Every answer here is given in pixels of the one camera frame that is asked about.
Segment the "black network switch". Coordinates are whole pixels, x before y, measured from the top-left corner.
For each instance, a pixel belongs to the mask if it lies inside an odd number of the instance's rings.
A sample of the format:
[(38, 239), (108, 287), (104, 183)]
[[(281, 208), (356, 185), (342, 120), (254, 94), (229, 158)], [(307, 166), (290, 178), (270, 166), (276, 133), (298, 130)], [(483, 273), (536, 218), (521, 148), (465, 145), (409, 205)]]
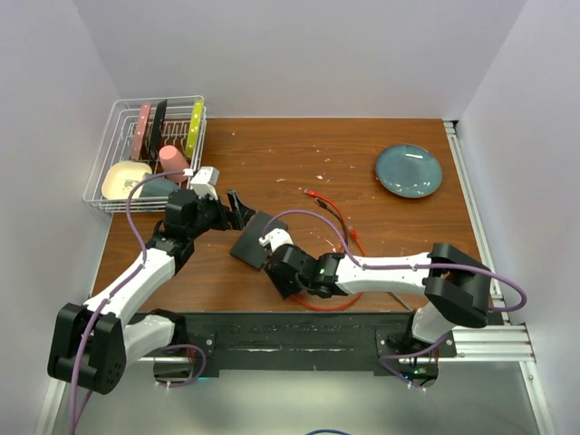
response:
[[(229, 254), (244, 263), (247, 266), (260, 271), (266, 259), (269, 257), (270, 250), (259, 245), (258, 239), (262, 236), (264, 227), (272, 219), (264, 211), (258, 211), (246, 225), (237, 242), (230, 249)], [(288, 225), (279, 220), (275, 220), (269, 227), (266, 233), (274, 228), (282, 228), (287, 231)]]

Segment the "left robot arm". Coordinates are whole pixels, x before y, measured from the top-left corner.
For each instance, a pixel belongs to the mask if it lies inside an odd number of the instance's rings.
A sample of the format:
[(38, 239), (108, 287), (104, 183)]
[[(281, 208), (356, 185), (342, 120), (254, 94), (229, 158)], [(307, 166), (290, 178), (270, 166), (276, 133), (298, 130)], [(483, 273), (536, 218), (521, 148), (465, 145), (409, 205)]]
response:
[(126, 367), (147, 354), (178, 355), (186, 349), (182, 315), (157, 309), (137, 323), (132, 318), (189, 261), (197, 237), (210, 229), (242, 230), (255, 215), (234, 190), (227, 198), (224, 205), (213, 194), (183, 188), (169, 195), (164, 218), (135, 262), (96, 296), (59, 311), (47, 364), (50, 377), (107, 394)]

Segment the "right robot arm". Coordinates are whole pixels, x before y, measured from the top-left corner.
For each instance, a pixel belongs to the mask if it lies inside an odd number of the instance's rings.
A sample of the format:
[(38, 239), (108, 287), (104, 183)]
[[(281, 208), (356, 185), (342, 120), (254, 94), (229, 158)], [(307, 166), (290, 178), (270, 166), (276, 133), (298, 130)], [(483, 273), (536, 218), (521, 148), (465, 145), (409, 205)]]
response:
[(426, 297), (428, 303), (412, 315), (403, 335), (406, 350), (416, 356), (425, 355), (456, 326), (488, 324), (490, 270), (446, 243), (406, 257), (332, 253), (317, 258), (284, 244), (264, 270), (284, 299), (300, 292), (321, 298), (377, 292)]

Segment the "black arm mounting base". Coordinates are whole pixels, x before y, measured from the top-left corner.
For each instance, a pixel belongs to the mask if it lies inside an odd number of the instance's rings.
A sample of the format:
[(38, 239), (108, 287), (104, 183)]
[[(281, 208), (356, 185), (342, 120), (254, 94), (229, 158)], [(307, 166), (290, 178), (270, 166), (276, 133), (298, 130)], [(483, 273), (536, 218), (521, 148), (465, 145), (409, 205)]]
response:
[(184, 356), (196, 346), (195, 367), (206, 377), (228, 370), (374, 372), (400, 370), (433, 379), (436, 357), (457, 355), (459, 329), (437, 333), (438, 344), (411, 336), (403, 313), (136, 314), (125, 330), (127, 362)]

